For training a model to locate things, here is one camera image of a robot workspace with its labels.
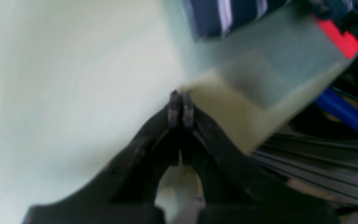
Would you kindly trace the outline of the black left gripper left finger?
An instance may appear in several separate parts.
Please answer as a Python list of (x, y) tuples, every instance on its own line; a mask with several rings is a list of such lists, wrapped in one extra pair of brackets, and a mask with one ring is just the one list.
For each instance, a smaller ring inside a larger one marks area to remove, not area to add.
[(151, 117), (128, 146), (74, 194), (31, 207), (24, 224), (164, 224), (154, 205), (158, 184), (179, 163), (182, 96)]

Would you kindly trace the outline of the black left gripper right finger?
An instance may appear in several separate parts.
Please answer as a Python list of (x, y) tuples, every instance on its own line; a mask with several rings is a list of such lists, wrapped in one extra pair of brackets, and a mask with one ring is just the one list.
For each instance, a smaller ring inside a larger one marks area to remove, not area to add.
[(198, 224), (339, 224), (324, 200), (300, 193), (243, 155), (190, 94), (183, 94), (183, 162), (200, 177)]

